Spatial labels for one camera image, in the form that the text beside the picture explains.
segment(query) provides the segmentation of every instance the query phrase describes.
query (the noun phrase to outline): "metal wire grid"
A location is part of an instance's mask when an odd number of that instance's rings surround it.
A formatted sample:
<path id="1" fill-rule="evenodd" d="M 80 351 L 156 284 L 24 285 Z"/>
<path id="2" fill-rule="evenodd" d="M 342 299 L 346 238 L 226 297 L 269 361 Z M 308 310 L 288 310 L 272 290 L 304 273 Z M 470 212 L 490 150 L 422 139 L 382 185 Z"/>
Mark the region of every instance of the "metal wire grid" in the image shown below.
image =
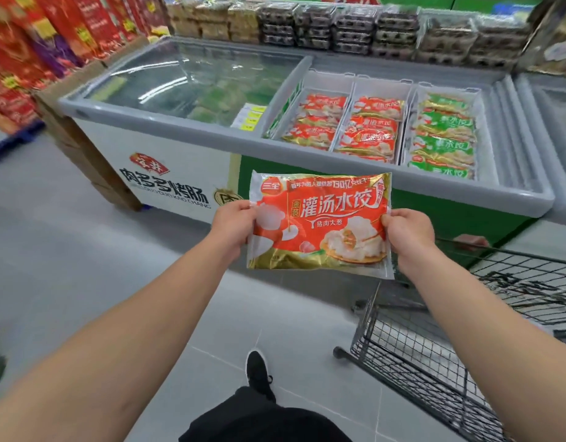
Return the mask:
<path id="1" fill-rule="evenodd" d="M 517 312 L 566 340 L 566 262 L 529 254 L 437 242 Z M 509 440 L 413 289 L 369 300 L 348 358 L 470 441 Z"/>

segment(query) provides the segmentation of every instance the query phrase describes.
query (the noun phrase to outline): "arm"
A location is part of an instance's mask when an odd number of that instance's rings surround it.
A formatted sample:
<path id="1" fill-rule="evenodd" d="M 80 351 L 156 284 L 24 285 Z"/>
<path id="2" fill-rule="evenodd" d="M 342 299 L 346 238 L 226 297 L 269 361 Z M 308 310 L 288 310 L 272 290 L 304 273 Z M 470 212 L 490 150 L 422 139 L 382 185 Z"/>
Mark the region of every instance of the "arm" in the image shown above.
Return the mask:
<path id="1" fill-rule="evenodd" d="M 434 245 L 422 213 L 383 217 L 400 270 L 519 442 L 566 442 L 566 345 L 508 307 Z"/>
<path id="2" fill-rule="evenodd" d="M 248 201 L 135 295 L 72 336 L 0 401 L 0 441 L 123 441 L 252 231 Z"/>

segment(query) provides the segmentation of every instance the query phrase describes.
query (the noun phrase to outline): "forearm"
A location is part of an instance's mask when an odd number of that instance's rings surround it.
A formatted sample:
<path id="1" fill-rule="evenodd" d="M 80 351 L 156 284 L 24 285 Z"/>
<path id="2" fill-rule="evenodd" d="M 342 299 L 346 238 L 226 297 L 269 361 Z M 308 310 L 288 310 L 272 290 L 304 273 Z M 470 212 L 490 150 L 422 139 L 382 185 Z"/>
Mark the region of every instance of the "forearm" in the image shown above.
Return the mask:
<path id="1" fill-rule="evenodd" d="M 519 442 L 565 442 L 566 345 L 438 249 L 417 258 L 407 275 L 505 427 Z"/>
<path id="2" fill-rule="evenodd" d="M 30 418 L 40 429 L 31 428 L 32 440 L 123 440 L 181 355 L 228 262 L 206 238 L 14 386 L 0 403 L 0 428 L 24 431 L 32 425 L 19 422 Z"/>

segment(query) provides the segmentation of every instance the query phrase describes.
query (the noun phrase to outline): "person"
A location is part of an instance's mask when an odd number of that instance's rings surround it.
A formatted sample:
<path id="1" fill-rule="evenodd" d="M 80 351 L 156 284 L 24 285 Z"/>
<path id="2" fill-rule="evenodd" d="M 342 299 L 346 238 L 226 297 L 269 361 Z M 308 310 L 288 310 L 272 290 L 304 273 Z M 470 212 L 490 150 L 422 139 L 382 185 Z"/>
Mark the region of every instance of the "person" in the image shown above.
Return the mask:
<path id="1" fill-rule="evenodd" d="M 191 337 L 252 232 L 245 200 L 164 273 L 72 336 L 0 400 L 0 442 L 119 442 Z M 420 212 L 384 215 L 399 269 L 413 281 L 485 397 L 518 442 L 566 442 L 566 345 L 534 326 L 434 245 Z M 263 357 L 249 386 L 191 423 L 188 441 L 348 441 L 329 420 L 276 403 Z"/>

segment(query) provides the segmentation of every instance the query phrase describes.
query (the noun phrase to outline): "person's left hand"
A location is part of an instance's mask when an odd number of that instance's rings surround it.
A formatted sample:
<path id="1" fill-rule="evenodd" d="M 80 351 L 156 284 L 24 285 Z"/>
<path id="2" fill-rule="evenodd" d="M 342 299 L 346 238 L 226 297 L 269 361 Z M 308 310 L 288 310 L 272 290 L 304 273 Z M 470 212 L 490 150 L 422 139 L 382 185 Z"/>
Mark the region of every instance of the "person's left hand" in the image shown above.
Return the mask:
<path id="1" fill-rule="evenodd" d="M 250 207 L 249 200 L 231 201 L 218 208 L 208 237 L 223 247 L 228 263 L 240 256 L 256 218 L 257 209 Z"/>

